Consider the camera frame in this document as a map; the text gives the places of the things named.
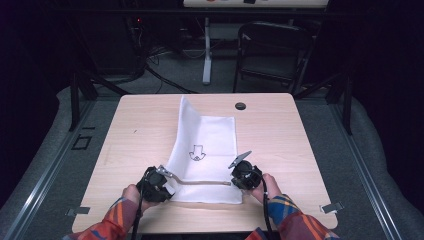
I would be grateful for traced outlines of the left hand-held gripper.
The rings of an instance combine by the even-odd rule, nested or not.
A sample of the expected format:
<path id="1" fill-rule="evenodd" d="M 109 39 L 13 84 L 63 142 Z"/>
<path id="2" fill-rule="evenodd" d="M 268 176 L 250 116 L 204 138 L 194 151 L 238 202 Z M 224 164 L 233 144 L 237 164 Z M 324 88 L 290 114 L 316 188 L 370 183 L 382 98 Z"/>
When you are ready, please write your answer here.
<path id="1" fill-rule="evenodd" d="M 170 200 L 175 194 L 175 190 L 167 183 L 166 177 L 155 166 L 146 169 L 136 187 L 142 199 L 148 202 L 164 202 Z"/>

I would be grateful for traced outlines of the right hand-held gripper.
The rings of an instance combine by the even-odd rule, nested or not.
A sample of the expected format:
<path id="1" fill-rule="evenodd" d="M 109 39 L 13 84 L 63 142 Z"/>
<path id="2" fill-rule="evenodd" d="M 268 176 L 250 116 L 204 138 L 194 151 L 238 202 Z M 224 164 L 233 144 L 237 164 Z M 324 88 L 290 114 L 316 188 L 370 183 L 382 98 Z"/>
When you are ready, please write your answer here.
<path id="1" fill-rule="evenodd" d="M 262 171 L 246 160 L 250 151 L 238 155 L 228 166 L 231 172 L 231 182 L 242 190 L 252 190 L 258 187 L 262 181 Z"/>

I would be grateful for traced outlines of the white cloth with drawn arrow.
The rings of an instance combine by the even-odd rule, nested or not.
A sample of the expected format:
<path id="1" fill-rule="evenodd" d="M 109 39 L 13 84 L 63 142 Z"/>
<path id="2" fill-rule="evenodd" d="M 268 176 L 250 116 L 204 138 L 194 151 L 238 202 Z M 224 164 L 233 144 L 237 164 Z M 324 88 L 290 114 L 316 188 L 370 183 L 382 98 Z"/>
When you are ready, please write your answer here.
<path id="1" fill-rule="evenodd" d="M 165 169 L 177 202 L 240 204 L 229 165 L 237 156 L 235 119 L 200 114 L 180 99 L 176 141 Z"/>

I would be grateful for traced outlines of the person's left hand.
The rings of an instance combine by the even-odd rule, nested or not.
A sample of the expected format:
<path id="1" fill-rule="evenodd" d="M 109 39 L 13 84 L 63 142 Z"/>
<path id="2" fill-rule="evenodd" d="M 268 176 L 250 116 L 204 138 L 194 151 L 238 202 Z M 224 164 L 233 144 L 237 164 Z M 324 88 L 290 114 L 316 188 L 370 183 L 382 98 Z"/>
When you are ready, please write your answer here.
<path id="1" fill-rule="evenodd" d="M 140 202 L 140 193 L 138 192 L 137 187 L 134 184 L 128 185 L 123 189 L 122 196 L 133 203 L 138 204 Z M 151 207 L 150 202 L 143 202 L 141 204 L 141 211 L 145 212 L 148 208 Z"/>

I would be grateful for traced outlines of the person's right hand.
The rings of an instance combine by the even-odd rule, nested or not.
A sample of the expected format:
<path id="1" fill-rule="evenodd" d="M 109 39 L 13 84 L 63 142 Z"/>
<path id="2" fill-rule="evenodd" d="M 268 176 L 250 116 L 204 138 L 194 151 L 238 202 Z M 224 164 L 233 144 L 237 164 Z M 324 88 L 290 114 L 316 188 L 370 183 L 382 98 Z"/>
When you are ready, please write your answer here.
<path id="1" fill-rule="evenodd" d="M 257 199 L 260 203 L 264 202 L 264 193 L 267 192 L 267 199 L 273 199 L 275 196 L 282 194 L 275 178 L 265 173 L 263 175 L 263 182 L 261 182 L 256 188 L 250 191 L 250 195 Z"/>

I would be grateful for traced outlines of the grey metal table clip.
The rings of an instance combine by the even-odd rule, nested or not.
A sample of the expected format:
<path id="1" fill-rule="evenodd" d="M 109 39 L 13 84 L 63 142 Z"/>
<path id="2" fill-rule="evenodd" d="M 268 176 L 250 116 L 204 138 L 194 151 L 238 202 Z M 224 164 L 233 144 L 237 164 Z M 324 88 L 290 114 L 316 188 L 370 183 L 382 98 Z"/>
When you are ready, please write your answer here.
<path id="1" fill-rule="evenodd" d="M 325 214 L 329 214 L 329 213 L 337 214 L 339 211 L 343 209 L 344 209 L 344 205 L 342 202 L 330 203 L 327 205 L 320 206 L 320 210 Z"/>
<path id="2" fill-rule="evenodd" d="M 66 216 L 75 217 L 77 215 L 86 215 L 90 211 L 89 207 L 76 207 L 76 208 L 70 208 L 66 212 Z"/>

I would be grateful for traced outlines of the black metal stand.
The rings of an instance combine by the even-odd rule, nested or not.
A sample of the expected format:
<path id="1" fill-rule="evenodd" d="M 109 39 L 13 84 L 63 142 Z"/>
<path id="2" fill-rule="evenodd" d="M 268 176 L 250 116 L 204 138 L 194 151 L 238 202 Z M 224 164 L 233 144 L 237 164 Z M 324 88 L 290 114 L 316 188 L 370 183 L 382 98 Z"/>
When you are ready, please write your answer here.
<path id="1" fill-rule="evenodd" d="M 302 90 L 294 95 L 295 99 L 303 99 L 310 94 L 318 91 L 324 86 L 330 86 L 325 101 L 327 104 L 336 104 L 340 98 L 343 98 L 342 108 L 342 125 L 348 135 L 352 134 L 351 130 L 351 108 L 352 108 L 352 89 L 353 80 L 347 73 L 336 73 L 320 83 L 316 83 L 306 90 Z"/>
<path id="2" fill-rule="evenodd" d="M 71 96 L 71 125 L 69 131 L 76 129 L 80 122 L 80 97 L 79 93 L 89 101 L 95 101 L 99 94 L 94 87 L 95 83 L 106 87 L 119 96 L 128 94 L 128 91 L 121 89 L 115 84 L 107 81 L 100 75 L 94 74 L 88 70 L 75 70 L 70 78 L 70 96 Z"/>

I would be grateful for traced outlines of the white table leg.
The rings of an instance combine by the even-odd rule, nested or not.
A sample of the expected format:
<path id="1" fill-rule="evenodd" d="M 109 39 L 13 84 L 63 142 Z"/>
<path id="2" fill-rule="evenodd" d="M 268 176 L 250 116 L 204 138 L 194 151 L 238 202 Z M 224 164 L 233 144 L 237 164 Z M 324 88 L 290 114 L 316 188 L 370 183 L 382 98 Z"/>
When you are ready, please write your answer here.
<path id="1" fill-rule="evenodd" d="M 205 38 L 205 59 L 204 59 L 202 83 L 204 85 L 209 85 L 211 83 L 212 59 L 211 59 L 210 25 L 209 25 L 208 18 L 205 19 L 204 38 Z"/>

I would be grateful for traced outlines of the black folding chair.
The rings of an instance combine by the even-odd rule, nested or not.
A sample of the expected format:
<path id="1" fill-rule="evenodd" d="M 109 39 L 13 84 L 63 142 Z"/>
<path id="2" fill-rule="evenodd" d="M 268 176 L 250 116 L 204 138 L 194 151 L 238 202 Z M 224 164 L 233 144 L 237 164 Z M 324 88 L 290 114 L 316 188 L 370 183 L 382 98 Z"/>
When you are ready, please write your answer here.
<path id="1" fill-rule="evenodd" d="M 238 30 L 233 91 L 245 76 L 280 82 L 289 93 L 298 87 L 314 39 L 298 26 L 254 21 Z"/>

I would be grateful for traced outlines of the dark equipment cabinet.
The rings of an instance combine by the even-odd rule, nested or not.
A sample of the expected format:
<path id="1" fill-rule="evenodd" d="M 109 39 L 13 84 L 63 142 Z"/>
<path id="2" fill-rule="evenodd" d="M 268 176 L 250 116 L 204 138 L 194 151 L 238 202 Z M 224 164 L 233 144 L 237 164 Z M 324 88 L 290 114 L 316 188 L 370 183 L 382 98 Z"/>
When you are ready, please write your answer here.
<path id="1" fill-rule="evenodd" d="M 140 69 L 139 59 L 121 16 L 84 15 L 78 21 L 98 72 L 130 75 Z"/>

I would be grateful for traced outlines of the aluminium floor rail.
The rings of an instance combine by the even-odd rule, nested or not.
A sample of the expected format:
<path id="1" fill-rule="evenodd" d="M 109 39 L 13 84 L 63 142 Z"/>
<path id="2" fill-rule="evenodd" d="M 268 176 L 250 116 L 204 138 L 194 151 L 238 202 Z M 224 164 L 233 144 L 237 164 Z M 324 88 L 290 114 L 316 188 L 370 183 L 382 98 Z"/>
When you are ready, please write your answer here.
<path id="1" fill-rule="evenodd" d="M 0 208 L 0 240 L 21 240 L 43 203 L 95 103 L 82 104 L 80 120 L 69 131 L 70 107 L 61 104 L 51 129 L 18 185 Z"/>
<path id="2" fill-rule="evenodd" d="M 373 177 L 364 161 L 363 155 L 360 152 L 354 137 L 349 135 L 342 121 L 342 111 L 337 104 L 328 105 L 331 114 L 336 122 L 337 128 L 341 132 L 346 144 L 348 145 L 351 155 L 353 156 L 353 165 L 359 175 L 361 184 L 370 201 L 373 211 L 381 225 L 381 228 L 387 240 L 404 240 L 397 225 L 395 224 L 388 207 L 378 190 Z"/>

